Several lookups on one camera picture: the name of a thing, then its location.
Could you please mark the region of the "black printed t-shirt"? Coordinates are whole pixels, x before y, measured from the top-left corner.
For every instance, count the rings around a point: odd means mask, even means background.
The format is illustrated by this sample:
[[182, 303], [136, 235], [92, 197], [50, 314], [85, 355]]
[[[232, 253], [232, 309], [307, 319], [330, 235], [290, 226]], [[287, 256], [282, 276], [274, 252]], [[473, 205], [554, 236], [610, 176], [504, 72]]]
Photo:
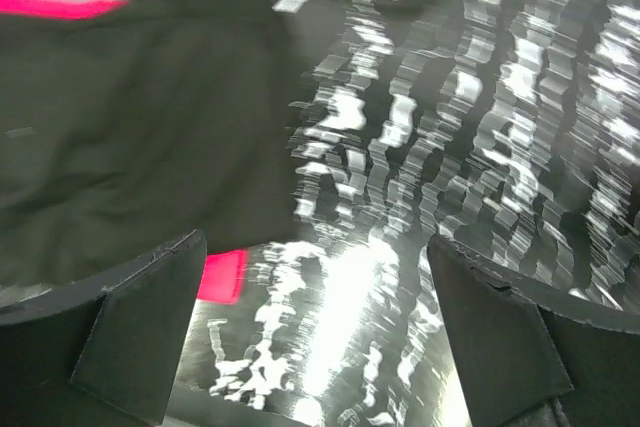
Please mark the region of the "black printed t-shirt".
[[2, 284], [292, 237], [301, 70], [270, 0], [1, 0]]

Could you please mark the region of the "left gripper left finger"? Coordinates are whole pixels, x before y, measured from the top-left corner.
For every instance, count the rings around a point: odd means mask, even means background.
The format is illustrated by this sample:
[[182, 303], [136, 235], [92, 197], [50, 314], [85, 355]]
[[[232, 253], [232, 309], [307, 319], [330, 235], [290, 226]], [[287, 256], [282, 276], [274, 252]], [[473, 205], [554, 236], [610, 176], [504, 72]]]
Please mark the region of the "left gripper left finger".
[[161, 425], [206, 252], [194, 231], [2, 307], [2, 425]]

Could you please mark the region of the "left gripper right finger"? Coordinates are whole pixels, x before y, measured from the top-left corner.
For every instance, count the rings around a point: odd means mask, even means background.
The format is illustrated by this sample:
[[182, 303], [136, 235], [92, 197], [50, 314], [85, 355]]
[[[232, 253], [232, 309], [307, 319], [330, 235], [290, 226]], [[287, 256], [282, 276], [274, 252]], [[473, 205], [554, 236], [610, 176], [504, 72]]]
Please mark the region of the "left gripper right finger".
[[435, 289], [475, 426], [636, 426], [639, 317], [434, 236]]

